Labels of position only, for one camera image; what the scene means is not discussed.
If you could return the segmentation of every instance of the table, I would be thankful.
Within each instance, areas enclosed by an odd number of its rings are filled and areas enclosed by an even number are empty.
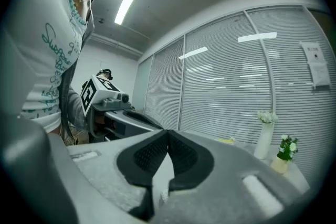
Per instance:
[[[204,136],[202,133],[194,131],[194,130],[188,130],[188,131],[186,131],[186,133],[192,133],[192,134],[200,135],[200,136],[207,137],[207,138],[213,139],[213,140],[220,139],[220,137],[212,136],[212,135]],[[236,141],[235,145],[233,145],[233,146],[238,146],[238,147],[246,150],[248,153],[250,153],[253,156],[253,153],[254,153],[254,150],[255,150],[257,144]],[[266,158],[263,159],[263,160],[260,160],[260,161],[269,166],[271,164],[271,162],[273,161],[273,159],[276,157],[277,154],[278,154],[278,145],[271,145]],[[293,186],[301,194],[304,194],[305,192],[307,192],[310,189],[307,180],[305,179],[305,177],[301,173],[298,166],[293,162],[288,163],[288,170],[282,176],[285,177],[290,183],[292,183]]]

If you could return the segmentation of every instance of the white vase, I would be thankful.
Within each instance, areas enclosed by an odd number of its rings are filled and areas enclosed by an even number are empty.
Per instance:
[[[288,169],[288,161],[284,161],[278,156],[275,156],[275,159],[271,163],[271,168],[280,174],[284,174]]]
[[[259,136],[256,150],[254,150],[254,156],[258,159],[265,159],[271,145],[274,123],[262,123],[263,127]]]

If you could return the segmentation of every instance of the white shirt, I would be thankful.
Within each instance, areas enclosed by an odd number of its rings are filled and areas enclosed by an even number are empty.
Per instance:
[[[5,30],[37,75],[21,115],[49,133],[61,124],[57,88],[78,58],[86,26],[72,16],[69,0],[13,0]]]

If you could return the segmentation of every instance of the potted plant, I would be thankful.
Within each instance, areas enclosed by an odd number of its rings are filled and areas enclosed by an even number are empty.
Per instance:
[[[274,123],[278,121],[278,117],[274,112],[258,112],[258,119],[262,122],[262,129],[259,136],[258,144],[254,151],[254,156],[258,159],[266,158],[269,146],[271,145]]]
[[[298,139],[292,139],[289,135],[281,136],[279,153],[271,163],[271,168],[280,174],[283,174],[288,169],[288,162],[293,160],[293,156],[298,152]]]

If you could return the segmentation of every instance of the small yellow pot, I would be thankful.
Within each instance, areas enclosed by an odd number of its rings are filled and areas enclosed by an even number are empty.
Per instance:
[[[284,161],[283,159],[280,159],[278,156],[276,156],[270,167],[273,168],[273,170],[276,172],[284,174],[288,169],[288,161]]]

